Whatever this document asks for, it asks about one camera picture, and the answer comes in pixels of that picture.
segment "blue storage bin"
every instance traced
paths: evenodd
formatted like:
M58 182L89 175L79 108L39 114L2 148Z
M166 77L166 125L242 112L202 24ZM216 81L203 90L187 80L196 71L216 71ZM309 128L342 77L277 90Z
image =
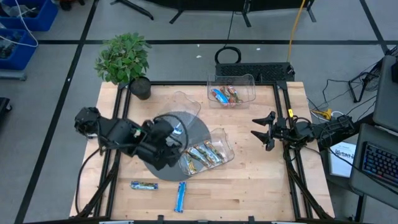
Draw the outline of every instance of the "blue storage bin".
M16 6L15 0L3 0L3 4ZM48 31L58 13L58 7L51 0L18 0L19 5L38 4L40 12L35 18L24 18L26 26L31 31ZM19 17L0 17L0 23L10 29L25 29Z
M14 35L18 32L21 35L20 43L35 45L35 40L25 30L19 29L0 29L0 35ZM0 69L23 70L35 52L36 47L16 45L8 58L0 58Z

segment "wooden table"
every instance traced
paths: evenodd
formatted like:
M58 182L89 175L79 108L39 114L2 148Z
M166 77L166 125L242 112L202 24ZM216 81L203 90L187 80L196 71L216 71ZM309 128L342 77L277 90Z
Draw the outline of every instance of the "wooden table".
M288 87L294 114L311 119L303 83L288 83ZM250 130L266 131L264 127L251 122L252 119L276 111L272 87L257 86L257 97L247 110L215 110L209 108L205 86L153 86L152 96L148 100L141 101L135 96L131 98L128 118L138 124L145 119L152 119L175 91L182 91L201 104L198 116L210 131L225 129L235 158L188 179L184 212L177 213L174 207L178 182L159 180L138 157L130 158L122 154L112 219L156 220L158 215L164 215L165 220L246 221L248 216L253 215L257 221L294 220L281 142L276 140L275 148L266 152L261 142L250 133ZM102 84L97 108L105 117L112 117L116 92L116 86L111 83ZM280 97L284 106L282 92ZM283 108L283 111L286 117L286 109ZM318 150L315 142L308 146ZM97 147L96 140L88 141L85 158ZM303 149L301 154L309 191L325 211L334 216L320 156L308 149ZM87 163L81 175L80 209L97 190L102 165L103 157L98 154ZM157 182L159 190L132 190L129 186L132 180ZM298 188L297 194L301 216L304 217L303 200ZM103 199L101 214L104 214L106 207L107 192Z

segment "gray circular plate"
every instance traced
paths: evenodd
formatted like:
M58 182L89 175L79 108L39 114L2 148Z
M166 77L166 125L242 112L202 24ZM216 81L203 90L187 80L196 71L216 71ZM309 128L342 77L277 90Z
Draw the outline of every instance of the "gray circular plate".
M183 111L173 111L173 112L170 112L170 114L177 115L182 121L192 120L191 123L187 127L188 145L191 144L192 142L200 142L200 141L204 141L204 140L210 138L210 132L209 132L208 128L206 127L206 124L198 117L196 117L190 113L183 112ZM169 119L173 119L173 121L170 123L175 124L175 122L176 122L175 118L167 118L166 120L169 121ZM185 145L185 133L184 132L180 135L174 134L173 137L175 137L176 139L181 141L183 146ZM182 172L178 162L173 167L166 165L161 170L156 170L154 166L152 166L146 162L145 162L145 166L149 169L149 171L152 174L154 174L157 178L162 179L162 180L183 181L183 180L187 180L190 177L188 175L185 175Z

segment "yellow cable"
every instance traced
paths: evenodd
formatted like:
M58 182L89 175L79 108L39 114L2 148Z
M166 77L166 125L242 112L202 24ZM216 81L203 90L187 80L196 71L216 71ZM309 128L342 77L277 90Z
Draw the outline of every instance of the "yellow cable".
M303 10L304 3L305 3L305 0L303 0L303 2L301 3L300 10L298 10L298 14L296 16L296 21L294 22L292 33L290 34L289 52L287 54L287 62L290 62L290 54L292 54L292 42L293 42L294 32L296 31L297 24L299 23L299 18L301 15L301 11Z

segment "clear plastic bowl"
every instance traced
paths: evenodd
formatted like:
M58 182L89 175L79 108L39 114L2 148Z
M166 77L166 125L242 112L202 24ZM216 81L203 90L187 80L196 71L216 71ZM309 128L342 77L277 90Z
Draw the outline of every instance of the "clear plastic bowl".
M216 153L212 153L210 147L206 146L207 141L211 143L216 152L220 153L221 156L215 157ZM203 154L198 151L198 147L205 151L205 153ZM200 159L194 158L194 156L192 156L192 152L202 156L202 161ZM228 136L224 129L216 128L210 133L210 138L207 140L196 142L196 144L191 144L183 153L178 163L180 164L181 170L185 175L192 176L205 170L223 165L233 160L234 156L234 151L231 145L228 143Z
M210 108L248 108L250 103L256 99L254 78L250 74L240 77L209 75L207 97Z
M189 133L194 131L191 130L191 126L197 119L200 108L200 103L189 99L185 93L176 91L173 94L166 105L157 114L158 116L162 115L162 119L169 122L174 128L174 132L172 133L171 137L167 138L168 142L175 142L175 140L177 140L185 145L186 135L192 135Z

